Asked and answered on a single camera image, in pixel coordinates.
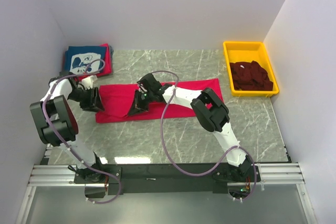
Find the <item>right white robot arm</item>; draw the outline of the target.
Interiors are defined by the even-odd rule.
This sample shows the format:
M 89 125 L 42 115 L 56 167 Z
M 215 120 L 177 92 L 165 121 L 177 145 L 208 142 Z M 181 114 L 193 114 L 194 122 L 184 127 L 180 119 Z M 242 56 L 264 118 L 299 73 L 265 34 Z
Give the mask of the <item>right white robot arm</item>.
M 165 103 L 165 107 L 160 118 L 160 135 L 164 152 L 171 164 L 181 173 L 201 177 L 211 174 L 220 165 L 218 161 L 212 168 L 203 173 L 190 173 L 178 166 L 169 155 L 163 134 L 164 116 L 169 105 L 178 105 L 193 110 L 198 122 L 203 129 L 212 133 L 225 151 L 220 160 L 227 159 L 231 166 L 230 175 L 235 181 L 241 182 L 248 175 L 249 170 L 254 172 L 254 180 L 257 180 L 257 169 L 255 162 L 248 152 L 240 146 L 237 140 L 229 118 L 229 109 L 211 88 L 204 90 L 191 90 L 179 88 L 179 78 L 176 78 L 174 84 L 161 84 L 154 77 L 156 71 L 146 74 L 138 82 L 138 88 L 135 90 L 132 105 L 128 111 L 128 116 L 147 112 L 149 104 L 153 102 Z

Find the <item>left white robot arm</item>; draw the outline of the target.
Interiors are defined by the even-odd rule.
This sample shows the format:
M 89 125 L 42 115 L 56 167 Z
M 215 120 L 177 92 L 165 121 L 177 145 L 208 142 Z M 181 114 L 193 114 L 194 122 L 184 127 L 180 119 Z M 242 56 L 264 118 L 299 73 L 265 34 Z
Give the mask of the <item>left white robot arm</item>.
M 97 87 L 83 86 L 72 72 L 60 72 L 50 79 L 47 94 L 29 107 L 38 135 L 44 144 L 60 148 L 73 159 L 76 167 L 69 165 L 69 170 L 86 182 L 100 183 L 105 170 L 96 153 L 76 138 L 79 128 L 68 100 L 78 102 L 83 111 L 104 111 Z

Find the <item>bright red t-shirt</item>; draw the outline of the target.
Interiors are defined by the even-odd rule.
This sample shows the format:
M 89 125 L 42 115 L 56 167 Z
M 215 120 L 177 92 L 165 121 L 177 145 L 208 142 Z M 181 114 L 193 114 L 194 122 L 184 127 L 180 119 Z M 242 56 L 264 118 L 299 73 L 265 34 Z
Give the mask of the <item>bright red t-shirt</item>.
M 219 79 L 182 81 L 178 84 L 181 88 L 191 90 L 204 90 L 211 88 L 222 100 Z M 143 121 L 160 119 L 165 104 L 154 102 L 149 105 L 147 112 L 128 116 L 128 111 L 134 99 L 136 84 L 110 84 L 99 88 L 99 94 L 104 111 L 96 113 L 96 123 L 117 123 L 127 121 Z

